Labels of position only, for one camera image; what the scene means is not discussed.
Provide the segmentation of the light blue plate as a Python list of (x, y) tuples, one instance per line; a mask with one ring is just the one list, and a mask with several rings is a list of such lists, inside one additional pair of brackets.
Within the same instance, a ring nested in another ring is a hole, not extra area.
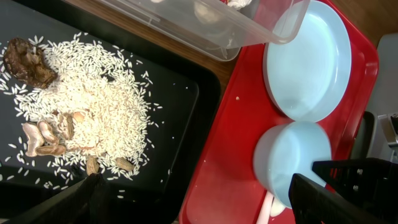
[(294, 121), (318, 122), (340, 103), (351, 73), (351, 43), (338, 13), (310, 1), (297, 36), (269, 43), (264, 83), (273, 103)]

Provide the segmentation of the light blue food bowl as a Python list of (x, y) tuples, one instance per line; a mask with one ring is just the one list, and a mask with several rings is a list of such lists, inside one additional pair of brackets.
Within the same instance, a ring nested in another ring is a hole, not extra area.
[(285, 207), (291, 208), (289, 188), (294, 174), (302, 174), (322, 187), (326, 182), (314, 171), (315, 161), (331, 160), (331, 145), (317, 123), (295, 121), (266, 131), (254, 150), (256, 179)]

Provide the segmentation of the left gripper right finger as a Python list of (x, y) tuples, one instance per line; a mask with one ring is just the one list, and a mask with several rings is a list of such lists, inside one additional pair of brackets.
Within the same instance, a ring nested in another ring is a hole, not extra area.
[(384, 220), (354, 206), (302, 174), (294, 174), (289, 200), (296, 224), (383, 224)]

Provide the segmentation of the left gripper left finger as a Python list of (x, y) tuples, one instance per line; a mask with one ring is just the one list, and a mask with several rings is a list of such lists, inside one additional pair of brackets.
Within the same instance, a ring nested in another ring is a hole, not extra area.
[(91, 174), (6, 223), (104, 223), (104, 179)]

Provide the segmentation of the white napkin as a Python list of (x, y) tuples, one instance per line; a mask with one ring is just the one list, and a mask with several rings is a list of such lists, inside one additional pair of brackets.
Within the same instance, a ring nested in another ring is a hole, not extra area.
[(236, 10), (240, 10), (248, 5), (250, 5), (250, 3), (252, 2), (252, 0), (227, 0), (227, 5), (229, 7), (232, 7)]

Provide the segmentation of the rice and meat leftovers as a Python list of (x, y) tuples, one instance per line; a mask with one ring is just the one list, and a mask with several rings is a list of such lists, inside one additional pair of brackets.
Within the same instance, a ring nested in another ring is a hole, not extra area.
[(1, 179), (46, 190), (91, 174), (132, 182), (149, 161), (149, 111), (159, 108), (146, 100), (148, 73), (134, 74), (140, 64), (80, 34), (60, 42), (11, 39), (1, 50), (1, 92), (12, 99), (21, 134), (2, 160), (18, 168)]

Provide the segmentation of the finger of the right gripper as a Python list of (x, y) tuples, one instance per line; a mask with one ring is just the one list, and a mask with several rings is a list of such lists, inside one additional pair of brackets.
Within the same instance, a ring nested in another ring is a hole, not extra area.
[(368, 157), (317, 161), (312, 171), (350, 203), (378, 219), (397, 222), (397, 164)]

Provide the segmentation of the white plastic fork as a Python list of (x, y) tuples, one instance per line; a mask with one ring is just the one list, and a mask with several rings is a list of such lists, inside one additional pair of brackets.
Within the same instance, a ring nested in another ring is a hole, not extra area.
[(267, 191), (256, 224), (268, 224), (274, 196)]

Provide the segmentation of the white plastic spoon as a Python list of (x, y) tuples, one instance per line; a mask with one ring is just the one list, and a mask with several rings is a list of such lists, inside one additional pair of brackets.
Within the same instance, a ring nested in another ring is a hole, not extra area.
[(270, 216), (276, 217), (280, 215), (285, 210), (285, 205), (280, 202), (276, 197), (274, 197), (271, 204)]

